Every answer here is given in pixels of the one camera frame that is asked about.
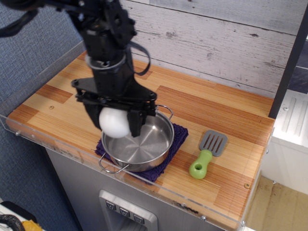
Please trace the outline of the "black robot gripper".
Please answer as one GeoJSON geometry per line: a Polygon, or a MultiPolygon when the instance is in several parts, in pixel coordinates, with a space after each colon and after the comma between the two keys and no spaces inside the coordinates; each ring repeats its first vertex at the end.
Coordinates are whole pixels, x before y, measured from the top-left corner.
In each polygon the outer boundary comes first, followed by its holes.
{"type": "Polygon", "coordinates": [[[128,111],[132,137],[140,136],[148,115],[156,114],[156,93],[140,85],[126,64],[114,69],[93,69],[93,77],[75,79],[71,85],[77,90],[77,101],[84,104],[93,124],[100,130],[99,116],[104,107],[128,111]]]}

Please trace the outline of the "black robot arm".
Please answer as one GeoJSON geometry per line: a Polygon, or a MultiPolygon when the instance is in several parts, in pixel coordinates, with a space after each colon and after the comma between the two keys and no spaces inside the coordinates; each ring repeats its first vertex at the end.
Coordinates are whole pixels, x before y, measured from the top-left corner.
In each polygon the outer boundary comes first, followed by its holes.
{"type": "Polygon", "coordinates": [[[77,90],[94,125],[105,130],[99,121],[101,113],[117,109],[124,116],[129,133],[137,137],[147,116],[156,115],[156,93],[140,85],[135,76],[131,49],[146,49],[134,43],[135,22],[117,0],[5,0],[3,4],[24,14],[3,27],[0,35],[11,37],[21,31],[38,14],[39,8],[52,6],[66,11],[82,36],[86,62],[93,77],[80,78],[71,85],[77,90]]]}

